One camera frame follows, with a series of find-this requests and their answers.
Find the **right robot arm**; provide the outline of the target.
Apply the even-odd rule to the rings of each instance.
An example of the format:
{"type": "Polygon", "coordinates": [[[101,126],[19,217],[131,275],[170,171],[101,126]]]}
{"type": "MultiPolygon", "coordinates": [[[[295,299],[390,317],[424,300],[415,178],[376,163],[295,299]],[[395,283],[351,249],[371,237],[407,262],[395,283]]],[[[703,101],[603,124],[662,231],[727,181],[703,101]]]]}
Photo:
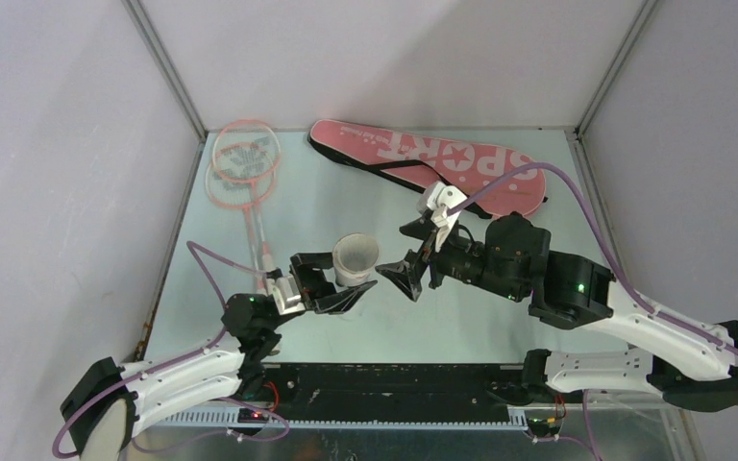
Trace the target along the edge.
{"type": "Polygon", "coordinates": [[[652,394],[678,408],[713,413],[738,406],[738,321],[702,324],[665,307],[639,303],[606,267],[581,255],[551,249],[551,235],[518,213],[490,223],[475,241],[452,230],[438,243],[437,227],[421,217],[404,235],[421,247],[377,267],[409,299],[446,278],[513,302],[562,330],[607,334],[627,343],[621,352],[573,353],[534,349],[520,381],[506,392],[511,403],[544,401],[585,390],[652,394]]]}

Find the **white shuttlecock tube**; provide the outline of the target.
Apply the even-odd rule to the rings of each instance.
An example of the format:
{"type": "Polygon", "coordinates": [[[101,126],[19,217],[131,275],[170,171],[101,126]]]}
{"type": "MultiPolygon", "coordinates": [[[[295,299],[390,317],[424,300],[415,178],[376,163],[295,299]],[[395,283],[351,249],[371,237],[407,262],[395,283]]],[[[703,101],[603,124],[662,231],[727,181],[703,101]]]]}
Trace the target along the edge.
{"type": "Polygon", "coordinates": [[[358,286],[369,280],[380,256],[377,239],[366,233],[351,233],[340,238],[332,249],[335,283],[358,286]]]}

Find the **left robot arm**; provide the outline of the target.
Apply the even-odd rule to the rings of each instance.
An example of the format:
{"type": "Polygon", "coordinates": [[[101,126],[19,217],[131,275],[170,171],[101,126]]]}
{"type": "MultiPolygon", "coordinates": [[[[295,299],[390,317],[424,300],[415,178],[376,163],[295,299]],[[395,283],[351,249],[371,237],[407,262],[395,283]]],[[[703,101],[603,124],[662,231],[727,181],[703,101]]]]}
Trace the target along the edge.
{"type": "Polygon", "coordinates": [[[278,327],[307,312],[349,311],[375,285],[377,259],[352,251],[295,254],[288,273],[255,270],[257,292],[226,299],[221,330],[201,345],[162,360],[93,363],[61,404],[54,456],[115,460],[148,427],[192,406],[257,400],[267,386],[262,362],[282,339],[278,327]]]}

